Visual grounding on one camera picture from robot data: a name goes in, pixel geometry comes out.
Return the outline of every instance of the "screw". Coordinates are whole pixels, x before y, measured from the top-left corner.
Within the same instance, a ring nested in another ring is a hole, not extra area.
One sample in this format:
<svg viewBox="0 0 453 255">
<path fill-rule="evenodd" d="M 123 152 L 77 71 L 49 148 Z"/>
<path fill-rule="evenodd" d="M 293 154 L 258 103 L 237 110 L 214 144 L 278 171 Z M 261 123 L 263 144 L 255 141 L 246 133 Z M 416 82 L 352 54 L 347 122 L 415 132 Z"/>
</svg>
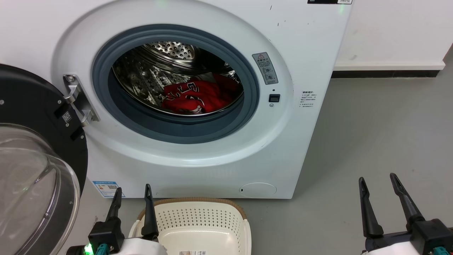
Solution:
<svg viewBox="0 0 453 255">
<path fill-rule="evenodd" d="M 67 79 L 67 81 L 69 81 L 69 82 L 73 82 L 73 81 L 76 80 L 76 78 L 75 78 L 74 76 L 72 76 L 72 75 L 66 76 L 66 79 Z"/>
</svg>

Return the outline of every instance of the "teal connector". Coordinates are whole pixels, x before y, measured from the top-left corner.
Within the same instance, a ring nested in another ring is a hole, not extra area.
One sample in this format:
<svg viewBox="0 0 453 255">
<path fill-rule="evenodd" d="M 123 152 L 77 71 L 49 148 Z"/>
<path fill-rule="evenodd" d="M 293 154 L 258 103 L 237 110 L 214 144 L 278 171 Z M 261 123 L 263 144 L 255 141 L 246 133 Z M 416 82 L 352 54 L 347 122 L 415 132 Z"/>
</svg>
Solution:
<svg viewBox="0 0 453 255">
<path fill-rule="evenodd" d="M 106 244 L 101 244 L 97 249 L 96 255 L 109 255 L 110 249 L 109 246 Z"/>
<path fill-rule="evenodd" d="M 443 247 L 436 247 L 434 248 L 434 254 L 433 255 L 450 255 L 447 250 Z"/>
</svg>

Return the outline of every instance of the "green led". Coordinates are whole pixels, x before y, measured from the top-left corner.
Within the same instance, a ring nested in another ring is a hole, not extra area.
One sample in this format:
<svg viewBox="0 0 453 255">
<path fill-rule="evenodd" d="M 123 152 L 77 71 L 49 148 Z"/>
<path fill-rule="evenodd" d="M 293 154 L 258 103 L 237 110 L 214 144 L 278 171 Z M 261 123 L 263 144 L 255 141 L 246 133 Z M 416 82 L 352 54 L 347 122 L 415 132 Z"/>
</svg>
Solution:
<svg viewBox="0 0 453 255">
<path fill-rule="evenodd" d="M 93 247 L 91 246 L 91 244 L 85 245 L 85 248 L 84 248 L 83 253 L 84 253 L 85 255 L 94 255 Z"/>
</svg>

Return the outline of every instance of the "laundry basket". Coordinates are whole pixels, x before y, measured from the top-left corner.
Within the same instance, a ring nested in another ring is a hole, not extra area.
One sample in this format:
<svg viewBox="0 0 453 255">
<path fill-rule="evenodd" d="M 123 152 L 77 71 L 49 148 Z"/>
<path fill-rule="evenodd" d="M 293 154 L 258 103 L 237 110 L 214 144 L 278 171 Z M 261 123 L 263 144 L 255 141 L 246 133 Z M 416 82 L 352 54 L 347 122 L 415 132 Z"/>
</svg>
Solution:
<svg viewBox="0 0 453 255">
<path fill-rule="evenodd" d="M 226 199 L 172 198 L 154 202 L 159 243 L 168 255 L 251 255 L 251 232 L 243 209 Z M 143 210 L 129 237 L 140 237 Z"/>
</svg>

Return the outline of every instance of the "gray rubber seal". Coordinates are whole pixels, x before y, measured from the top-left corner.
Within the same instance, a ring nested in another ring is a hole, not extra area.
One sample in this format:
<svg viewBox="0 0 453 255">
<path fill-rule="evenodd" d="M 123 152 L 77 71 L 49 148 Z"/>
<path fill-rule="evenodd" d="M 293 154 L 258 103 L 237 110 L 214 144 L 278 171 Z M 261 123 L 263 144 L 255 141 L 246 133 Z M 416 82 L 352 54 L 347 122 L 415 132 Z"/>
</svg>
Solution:
<svg viewBox="0 0 453 255">
<path fill-rule="evenodd" d="M 155 41 L 182 42 L 215 54 L 236 71 L 243 96 L 225 111 L 198 118 L 160 113 L 135 101 L 121 88 L 111 67 L 128 50 Z M 115 119 L 139 134 L 165 142 L 189 144 L 220 139 L 244 126 L 258 106 L 258 80 L 244 56 L 224 40 L 186 26 L 147 25 L 117 35 L 97 55 L 92 75 L 99 100 Z"/>
</svg>

